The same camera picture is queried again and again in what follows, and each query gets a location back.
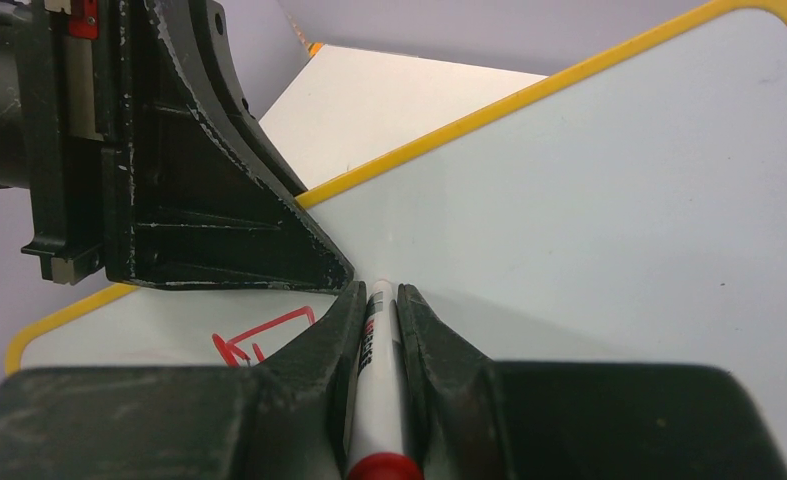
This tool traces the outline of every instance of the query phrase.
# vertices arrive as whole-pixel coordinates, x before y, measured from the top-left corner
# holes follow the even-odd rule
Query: whiteboard marker
[[[348,480],[422,480],[413,455],[408,380],[393,285],[379,280],[367,303],[346,471]]]

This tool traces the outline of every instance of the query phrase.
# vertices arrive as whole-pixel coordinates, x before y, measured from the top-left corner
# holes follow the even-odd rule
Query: yellow edge trim
[[[495,120],[523,107],[563,90],[607,68],[672,39],[688,30],[707,23],[738,8],[758,8],[779,17],[787,25],[787,0],[715,0],[659,27],[637,36],[574,67],[552,75],[539,83],[513,93],[496,103],[488,105],[466,117],[435,130],[405,144],[396,150],[378,157],[354,170],[334,178],[319,187],[296,197],[303,208],[310,208],[350,188],[360,185],[420,155],[477,130]],[[35,338],[102,307],[128,293],[136,287],[114,285],[37,323],[25,327],[11,341],[4,360],[5,372],[9,375],[19,370],[22,352]]]
[[[322,48],[323,45],[324,44],[319,43],[319,42],[311,44],[311,48],[309,50],[309,52],[311,54],[311,58],[313,58],[313,56],[316,55],[319,52],[319,49]]]
[[[22,364],[22,352],[35,338],[122,298],[136,289],[137,287],[121,283],[112,285],[23,328],[7,346],[7,352],[4,354],[4,373],[10,375],[19,370]]]
[[[787,0],[716,0],[707,3],[340,175],[300,196],[300,203],[307,208],[343,193],[441,145],[738,8],[766,10],[779,17],[787,25]]]

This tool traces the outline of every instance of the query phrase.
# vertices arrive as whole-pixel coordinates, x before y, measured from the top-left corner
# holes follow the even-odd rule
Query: red marker line
[[[252,344],[252,350],[255,351],[255,357],[258,359],[258,363],[266,360],[266,357],[263,356],[263,352],[260,351],[260,347],[257,343]]]
[[[277,327],[278,325],[281,325],[282,323],[284,323],[284,322],[286,322],[288,320],[292,320],[292,319],[294,319],[296,317],[301,317],[302,315],[307,315],[308,316],[308,324],[310,324],[310,325],[313,325],[314,322],[316,321],[316,320],[314,320],[313,309],[311,309],[311,307],[304,306],[304,307],[299,308],[297,310],[293,310],[292,312],[285,313],[284,315],[281,315],[280,317],[276,318],[275,320],[270,320],[270,321],[268,321],[268,322],[266,322],[264,324],[258,325],[257,327],[255,327],[255,328],[253,328],[251,330],[243,332],[240,335],[237,335],[236,337],[232,338],[231,340],[228,340],[228,343],[230,343],[230,344],[240,343],[243,340],[251,337],[252,335],[257,335],[257,334],[259,334],[259,333],[261,333],[263,331],[269,330],[272,327]]]
[[[219,352],[219,355],[225,361],[225,364],[229,367],[239,367],[240,363],[237,361],[235,357],[240,357],[241,359],[245,360],[246,363],[251,362],[251,358],[249,354],[244,352],[240,347],[236,344],[242,342],[243,340],[257,335],[258,333],[264,332],[269,330],[270,328],[277,327],[282,323],[292,320],[296,317],[300,317],[302,315],[307,315],[308,317],[308,325],[313,325],[316,323],[316,318],[314,318],[313,309],[309,306],[304,306],[302,308],[293,310],[292,312],[286,313],[274,320],[270,320],[264,324],[258,325],[251,330],[247,330],[240,335],[228,340],[227,342],[222,339],[218,334],[214,333],[211,336],[213,340],[213,345],[216,347],[216,351]],[[263,355],[263,351],[261,351],[260,347],[257,343],[252,344],[252,350],[254,351],[255,358],[257,358],[258,362],[262,362],[266,360],[266,357]]]

